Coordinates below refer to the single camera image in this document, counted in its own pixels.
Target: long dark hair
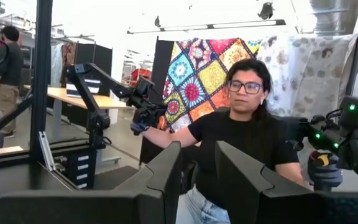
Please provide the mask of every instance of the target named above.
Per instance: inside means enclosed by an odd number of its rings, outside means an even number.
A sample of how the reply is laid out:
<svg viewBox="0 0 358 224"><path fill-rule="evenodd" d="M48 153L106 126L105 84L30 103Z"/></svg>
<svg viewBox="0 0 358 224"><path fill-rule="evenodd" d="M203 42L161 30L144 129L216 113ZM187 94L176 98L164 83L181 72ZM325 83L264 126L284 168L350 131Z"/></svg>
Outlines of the long dark hair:
<svg viewBox="0 0 358 224"><path fill-rule="evenodd" d="M272 77L266 65L260 60L243 59L236 62L226 75L226 86L233 79L238 71L254 71L262 79L262 90L268 93L273 91ZM251 156L268 163L271 158L272 138L275 134L271 127L272 116L267 108L267 101L264 100L261 105L252 113L252 132L245 136L246 147L251 147Z"/></svg>
<svg viewBox="0 0 358 224"><path fill-rule="evenodd" d="M238 71L254 71L259 78L262 79L262 90L267 91L268 93L273 91L272 76L267 70L266 65L260 60L254 59L242 59L229 69L226 75L226 86L233 79L234 74ZM264 100L261 105L252 113L253 120L256 121L267 121L270 119L270 113L267 109L267 101Z"/></svg>

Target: black shirt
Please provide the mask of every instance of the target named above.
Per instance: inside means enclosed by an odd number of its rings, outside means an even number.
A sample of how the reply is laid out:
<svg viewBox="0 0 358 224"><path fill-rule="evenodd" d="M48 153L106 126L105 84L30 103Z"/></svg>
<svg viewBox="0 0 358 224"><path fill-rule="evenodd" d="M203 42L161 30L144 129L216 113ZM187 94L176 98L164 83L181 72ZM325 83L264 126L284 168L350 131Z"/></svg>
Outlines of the black shirt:
<svg viewBox="0 0 358 224"><path fill-rule="evenodd" d="M23 53L16 42L9 43L9 55L7 59L0 64L0 84L19 86L22 67L24 64ZM6 48L0 45L0 61L6 56Z"/></svg>
<svg viewBox="0 0 358 224"><path fill-rule="evenodd" d="M258 128L254 121L234 121L229 112L206 114L188 126L195 139L201 141L197 164L200 171L196 176L197 189L210 202L225 208L223 196L218 187L215 163L216 141L225 141L252 156L272 170L275 165L299 162L297 152L285 144L282 121L271 119L264 130Z"/></svg>

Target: patchwork quilt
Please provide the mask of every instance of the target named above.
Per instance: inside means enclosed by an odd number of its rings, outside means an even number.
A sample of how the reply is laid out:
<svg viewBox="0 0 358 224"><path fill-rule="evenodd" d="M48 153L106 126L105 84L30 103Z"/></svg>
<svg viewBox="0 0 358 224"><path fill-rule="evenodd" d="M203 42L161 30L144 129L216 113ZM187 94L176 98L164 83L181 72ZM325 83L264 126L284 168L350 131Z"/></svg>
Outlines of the patchwork quilt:
<svg viewBox="0 0 358 224"><path fill-rule="evenodd" d="M256 58L260 42L240 38L175 42L163 92L168 110L159 127L177 131L227 106L227 71L240 59Z"/></svg>

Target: eyeglasses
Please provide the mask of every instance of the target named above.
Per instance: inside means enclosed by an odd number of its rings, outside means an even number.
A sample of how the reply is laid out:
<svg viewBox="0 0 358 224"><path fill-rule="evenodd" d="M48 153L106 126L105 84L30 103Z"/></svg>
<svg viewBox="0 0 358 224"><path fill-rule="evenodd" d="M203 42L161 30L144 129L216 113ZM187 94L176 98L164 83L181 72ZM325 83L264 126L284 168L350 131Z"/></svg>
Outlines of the eyeglasses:
<svg viewBox="0 0 358 224"><path fill-rule="evenodd" d="M242 86L244 86L248 94L257 94L262 88L262 85L256 82L241 83L239 81L229 81L229 91L238 92Z"/></svg>

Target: glove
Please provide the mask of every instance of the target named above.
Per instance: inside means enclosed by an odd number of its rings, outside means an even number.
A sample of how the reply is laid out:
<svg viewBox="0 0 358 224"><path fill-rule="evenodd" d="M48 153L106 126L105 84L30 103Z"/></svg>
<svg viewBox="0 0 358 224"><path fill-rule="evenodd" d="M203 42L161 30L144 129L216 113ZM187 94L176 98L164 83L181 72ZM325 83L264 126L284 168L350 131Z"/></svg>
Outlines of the glove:
<svg viewBox="0 0 358 224"><path fill-rule="evenodd" d="M330 152L313 151L308 161L308 174L315 190L338 187L342 181L342 170L336 167L339 158Z"/></svg>
<svg viewBox="0 0 358 224"><path fill-rule="evenodd" d="M138 136L140 133L147 131L148 128L149 127L144 123L131 123L131 130L133 131L135 136Z"/></svg>

